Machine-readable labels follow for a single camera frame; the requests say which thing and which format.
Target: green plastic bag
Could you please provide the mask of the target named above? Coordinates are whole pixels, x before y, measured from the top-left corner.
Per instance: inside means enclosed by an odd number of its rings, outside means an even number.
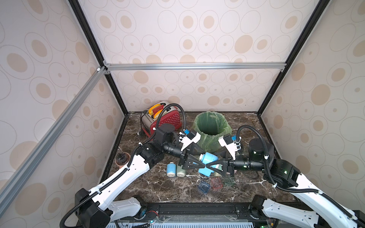
[[[201,135],[198,145],[209,153],[221,148],[218,142],[219,137],[232,134],[231,126],[224,115],[218,112],[202,112],[197,115],[193,129]]]

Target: cable tie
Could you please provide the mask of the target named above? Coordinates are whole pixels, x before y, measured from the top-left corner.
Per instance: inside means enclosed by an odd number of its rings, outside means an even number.
[[[95,190],[95,192],[97,192],[97,193],[101,194],[101,191],[100,191],[100,189],[99,189],[99,188],[97,188],[97,189]]]
[[[352,215],[352,217],[348,217],[348,219],[357,220],[358,218],[355,215]]]
[[[135,220],[142,220],[144,217],[146,216],[146,214],[143,215],[142,218],[138,219],[138,218],[134,218]]]
[[[239,143],[239,142],[241,142],[241,136],[239,137],[239,140],[238,140],[238,141],[236,141],[236,143]]]

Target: marble surface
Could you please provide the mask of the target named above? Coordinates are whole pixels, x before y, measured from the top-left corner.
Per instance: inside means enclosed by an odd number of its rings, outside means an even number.
[[[190,129],[198,112],[187,112],[187,128]],[[266,138],[266,134],[262,130],[262,126],[253,113],[234,113],[222,112],[229,125],[232,127],[233,134],[236,134],[239,126],[249,124],[257,128]],[[140,113],[131,113],[124,130],[122,139],[117,153],[132,153],[138,142],[147,139],[146,136],[138,136]],[[242,141],[245,145],[252,138],[256,138],[255,133],[250,130],[241,132]],[[115,200],[124,200],[133,195],[140,195],[146,202],[251,202],[255,194],[266,196],[277,202],[293,202],[296,201],[293,195],[276,190],[271,187],[266,180],[263,180],[261,172],[238,171],[234,177],[234,186],[223,186],[222,189],[209,191],[204,195],[198,191],[197,186],[201,181],[210,184],[210,178],[198,173],[197,170],[188,170],[185,177],[167,177],[166,166],[168,163],[178,163],[178,159],[166,155],[165,158],[144,175],[138,177],[130,184]],[[118,170],[118,166],[114,163],[109,176]]]

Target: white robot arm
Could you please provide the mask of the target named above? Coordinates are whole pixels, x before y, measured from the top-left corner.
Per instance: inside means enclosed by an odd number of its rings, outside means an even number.
[[[179,165],[183,169],[205,168],[205,164],[193,157],[203,153],[195,144],[199,141],[200,134],[194,130],[185,131],[186,135],[183,134],[181,143],[175,145],[173,142],[179,140],[174,131],[173,125],[162,124],[151,139],[134,150],[128,164],[89,191],[80,189],[75,194],[76,206],[62,218],[60,228],[68,228],[65,221],[74,212],[86,228],[106,227],[109,221],[127,216],[141,219],[145,215],[146,206],[140,197],[115,202],[113,200],[135,179],[163,160],[165,154],[178,157]]]
[[[265,171],[264,178],[272,183],[274,188],[290,192],[313,209],[313,211],[299,210],[256,195],[250,208],[253,217],[257,218],[264,214],[266,217],[280,219],[302,228],[324,227],[320,225],[324,221],[331,228],[363,226],[363,222],[358,220],[354,211],[327,196],[300,173],[299,169],[285,160],[275,159],[274,146],[266,142],[256,129],[244,125],[238,129],[238,132],[242,128],[249,128],[258,136],[257,139],[249,142],[249,156],[231,156],[228,159],[206,164],[206,167],[221,175],[230,173],[231,176],[234,175],[234,170]],[[226,147],[231,155],[237,151],[235,139],[236,136],[231,137],[230,135],[222,136],[219,139],[221,146]],[[221,164],[222,170],[211,167],[216,164]]]

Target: patterned wallpaper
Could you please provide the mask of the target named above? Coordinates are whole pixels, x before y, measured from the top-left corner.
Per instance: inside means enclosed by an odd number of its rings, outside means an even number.
[[[333,1],[266,108],[283,159],[365,211],[365,1]]]
[[[109,63],[285,62],[317,0],[79,0]]]
[[[0,228],[58,227],[75,193],[95,187],[123,114],[103,77],[0,218]],[[71,215],[66,225],[76,225]]]
[[[96,68],[65,1],[1,1],[0,189]],[[102,78],[2,216],[1,228],[58,227],[75,192],[98,183],[123,119],[118,107]]]
[[[129,70],[112,76],[129,111],[160,101],[185,111],[257,111],[279,69]]]
[[[96,65],[64,1],[1,1],[0,189]]]

